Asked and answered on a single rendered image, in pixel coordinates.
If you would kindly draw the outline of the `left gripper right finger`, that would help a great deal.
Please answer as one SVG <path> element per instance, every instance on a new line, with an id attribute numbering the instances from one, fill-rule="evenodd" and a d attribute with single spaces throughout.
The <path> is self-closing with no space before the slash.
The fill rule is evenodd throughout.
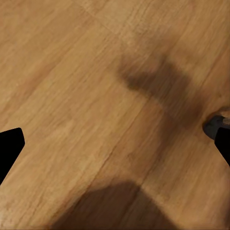
<path id="1" fill-rule="evenodd" d="M 230 129 L 220 127 L 215 138 L 215 145 L 230 165 Z"/>

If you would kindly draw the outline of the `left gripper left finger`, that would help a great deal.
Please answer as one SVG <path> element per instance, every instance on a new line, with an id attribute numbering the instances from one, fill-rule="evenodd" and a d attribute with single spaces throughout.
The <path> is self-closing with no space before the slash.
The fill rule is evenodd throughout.
<path id="1" fill-rule="evenodd" d="M 0 185 L 25 146 L 20 127 L 0 133 Z"/>

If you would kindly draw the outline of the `swivel chair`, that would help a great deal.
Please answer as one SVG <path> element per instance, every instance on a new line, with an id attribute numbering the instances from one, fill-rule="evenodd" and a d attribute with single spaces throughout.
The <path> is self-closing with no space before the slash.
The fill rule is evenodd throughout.
<path id="1" fill-rule="evenodd" d="M 217 131 L 220 127 L 230 129 L 230 117 L 225 118 L 217 115 L 213 117 L 203 129 L 208 137 L 215 140 Z"/>

